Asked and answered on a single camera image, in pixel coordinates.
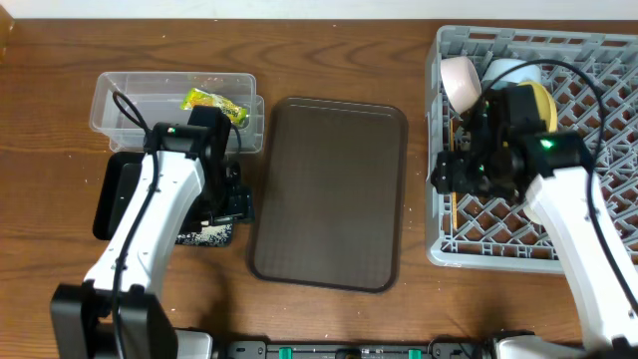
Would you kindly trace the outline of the pile of rice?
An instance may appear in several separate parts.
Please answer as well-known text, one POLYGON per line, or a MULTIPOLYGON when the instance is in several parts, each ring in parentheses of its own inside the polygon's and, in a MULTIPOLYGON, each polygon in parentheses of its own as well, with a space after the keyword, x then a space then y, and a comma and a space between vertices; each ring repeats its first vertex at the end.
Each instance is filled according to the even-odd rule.
POLYGON ((211 226, 206 222, 183 227, 175 243, 187 246, 226 247, 232 240, 233 225, 211 226))

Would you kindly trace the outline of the wooden chopstick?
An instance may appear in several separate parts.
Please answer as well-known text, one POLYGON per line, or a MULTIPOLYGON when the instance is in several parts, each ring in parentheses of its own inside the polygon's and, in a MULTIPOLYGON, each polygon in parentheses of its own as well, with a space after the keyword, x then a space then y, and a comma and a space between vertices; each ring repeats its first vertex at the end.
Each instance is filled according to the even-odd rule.
MULTIPOLYGON (((450 151, 455 151, 455 118, 452 116, 449 121, 449 145, 450 151)), ((457 193, 452 192, 451 194, 451 219, 452 219, 452 233, 454 233, 458 228, 458 201, 457 201, 457 193)))

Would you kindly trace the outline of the yellow plate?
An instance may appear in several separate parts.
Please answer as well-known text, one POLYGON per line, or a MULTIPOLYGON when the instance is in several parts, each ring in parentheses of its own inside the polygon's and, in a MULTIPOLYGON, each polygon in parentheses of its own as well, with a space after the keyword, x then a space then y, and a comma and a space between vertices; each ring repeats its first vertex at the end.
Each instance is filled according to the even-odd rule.
POLYGON ((534 93, 534 98, 536 101, 540 119, 544 121, 546 128, 550 133, 556 132, 558 119, 556 104, 552 95, 546 90, 544 86, 537 82, 526 81, 519 83, 518 86, 531 87, 534 93))

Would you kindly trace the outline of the pink white bowl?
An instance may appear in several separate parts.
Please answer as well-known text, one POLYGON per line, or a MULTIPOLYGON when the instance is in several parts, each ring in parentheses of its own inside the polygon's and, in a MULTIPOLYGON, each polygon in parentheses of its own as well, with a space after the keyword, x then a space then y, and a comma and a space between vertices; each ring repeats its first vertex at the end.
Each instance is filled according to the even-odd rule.
POLYGON ((450 105, 457 113, 473 107, 481 94, 479 75, 468 57, 454 57, 441 61, 440 73, 450 105))

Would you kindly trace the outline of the green orange snack wrapper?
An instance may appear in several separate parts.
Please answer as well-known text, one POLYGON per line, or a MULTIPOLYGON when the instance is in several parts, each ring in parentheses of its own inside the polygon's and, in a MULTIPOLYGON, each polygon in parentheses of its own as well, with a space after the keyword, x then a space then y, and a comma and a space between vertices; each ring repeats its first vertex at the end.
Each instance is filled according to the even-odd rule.
POLYGON ((223 96, 210 94, 197 88, 191 88, 182 101, 180 108, 182 110, 192 110, 195 106, 220 108, 221 111, 229 117, 231 122, 239 127, 248 119, 248 111, 246 108, 234 104, 223 96))

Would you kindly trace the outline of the white green cup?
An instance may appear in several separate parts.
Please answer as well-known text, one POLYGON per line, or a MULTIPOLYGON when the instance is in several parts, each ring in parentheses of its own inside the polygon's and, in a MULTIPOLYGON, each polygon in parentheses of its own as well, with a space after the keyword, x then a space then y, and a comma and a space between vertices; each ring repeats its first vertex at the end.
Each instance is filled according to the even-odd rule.
POLYGON ((527 202, 523 207, 523 212, 527 216, 530 222, 533 222, 538 225, 542 225, 542 221, 536 212, 536 204, 532 202, 527 202))

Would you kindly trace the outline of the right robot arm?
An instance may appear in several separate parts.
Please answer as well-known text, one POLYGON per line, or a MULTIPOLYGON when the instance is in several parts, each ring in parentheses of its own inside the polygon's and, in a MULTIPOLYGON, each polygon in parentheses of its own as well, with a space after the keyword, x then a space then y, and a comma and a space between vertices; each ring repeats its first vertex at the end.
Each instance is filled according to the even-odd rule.
POLYGON ((436 191, 524 203, 557 252, 586 357, 636 357, 637 272, 605 207, 595 158, 578 133, 558 130, 551 95, 535 82, 465 85, 450 102, 464 114, 471 144, 438 153, 436 191))

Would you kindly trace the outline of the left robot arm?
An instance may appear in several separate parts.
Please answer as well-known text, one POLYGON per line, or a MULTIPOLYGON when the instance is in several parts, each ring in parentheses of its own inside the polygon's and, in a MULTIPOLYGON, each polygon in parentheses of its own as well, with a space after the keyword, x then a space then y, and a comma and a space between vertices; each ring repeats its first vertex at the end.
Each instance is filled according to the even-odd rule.
POLYGON ((210 358, 213 339, 174 328, 159 296, 187 218, 213 226, 252 222, 252 193, 225 157, 232 123, 196 106, 184 125, 148 130, 136 189, 107 249, 80 285, 61 284, 50 304, 63 358, 210 358))

